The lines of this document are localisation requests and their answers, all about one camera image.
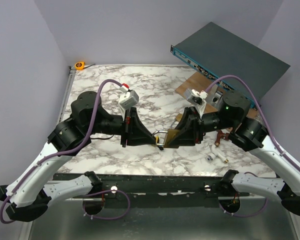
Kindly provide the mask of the yellow black padlock with keys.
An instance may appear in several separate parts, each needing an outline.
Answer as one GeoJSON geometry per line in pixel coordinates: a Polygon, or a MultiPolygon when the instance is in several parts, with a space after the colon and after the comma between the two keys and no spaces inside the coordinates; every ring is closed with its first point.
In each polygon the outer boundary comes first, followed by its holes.
{"type": "Polygon", "coordinates": [[[164,142],[160,139],[159,136],[155,136],[155,146],[160,150],[163,151],[164,150],[164,142]]]}

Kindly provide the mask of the long shackle brass padlock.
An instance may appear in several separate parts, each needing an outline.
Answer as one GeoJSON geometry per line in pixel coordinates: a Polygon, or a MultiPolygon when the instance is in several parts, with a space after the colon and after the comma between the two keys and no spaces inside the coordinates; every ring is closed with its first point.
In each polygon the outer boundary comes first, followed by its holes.
{"type": "Polygon", "coordinates": [[[182,114],[179,113],[173,120],[172,124],[170,125],[170,128],[172,129],[174,127],[175,124],[179,123],[180,120],[182,119],[182,114]]]}

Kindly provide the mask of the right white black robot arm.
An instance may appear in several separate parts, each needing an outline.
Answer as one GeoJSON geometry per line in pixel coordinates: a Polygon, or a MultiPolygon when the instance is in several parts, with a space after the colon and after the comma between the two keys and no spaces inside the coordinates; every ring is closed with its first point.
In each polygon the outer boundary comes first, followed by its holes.
{"type": "Polygon", "coordinates": [[[226,92],[216,112],[205,113],[208,94],[187,89],[185,98],[193,106],[185,108],[174,129],[167,131],[164,148],[199,144],[206,133],[231,128],[229,140],[268,165],[278,178],[261,178],[229,170],[217,184],[226,196],[252,193],[279,201],[289,212],[300,216],[300,163],[272,142],[269,130],[247,116],[249,100],[238,91],[226,92]]]}

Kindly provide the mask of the small brass padlock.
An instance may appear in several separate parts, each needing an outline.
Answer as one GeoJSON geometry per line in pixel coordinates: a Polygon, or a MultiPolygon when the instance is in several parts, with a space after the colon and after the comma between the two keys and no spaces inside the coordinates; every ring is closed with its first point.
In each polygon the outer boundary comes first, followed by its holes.
{"type": "Polygon", "coordinates": [[[176,146],[172,146],[171,142],[172,140],[177,136],[177,134],[180,132],[180,130],[177,129],[168,129],[168,130],[157,130],[153,132],[151,135],[153,137],[158,136],[158,134],[165,134],[164,136],[164,148],[173,149],[177,148],[176,146]]]}

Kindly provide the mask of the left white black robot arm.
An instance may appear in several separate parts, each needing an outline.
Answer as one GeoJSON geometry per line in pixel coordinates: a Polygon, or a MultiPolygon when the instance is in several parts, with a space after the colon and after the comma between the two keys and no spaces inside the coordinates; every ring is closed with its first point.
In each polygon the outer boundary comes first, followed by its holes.
{"type": "Polygon", "coordinates": [[[128,101],[123,104],[122,115],[109,114],[99,92],[83,92],[72,102],[70,117],[55,127],[30,166],[13,183],[0,185],[0,212],[7,214],[8,223],[31,222],[56,202],[79,196],[94,198],[103,193],[102,180],[93,171],[48,185],[57,170],[92,142],[92,135],[120,136],[123,147],[156,143],[138,117],[134,106],[139,98],[135,91],[122,97],[128,101]]]}

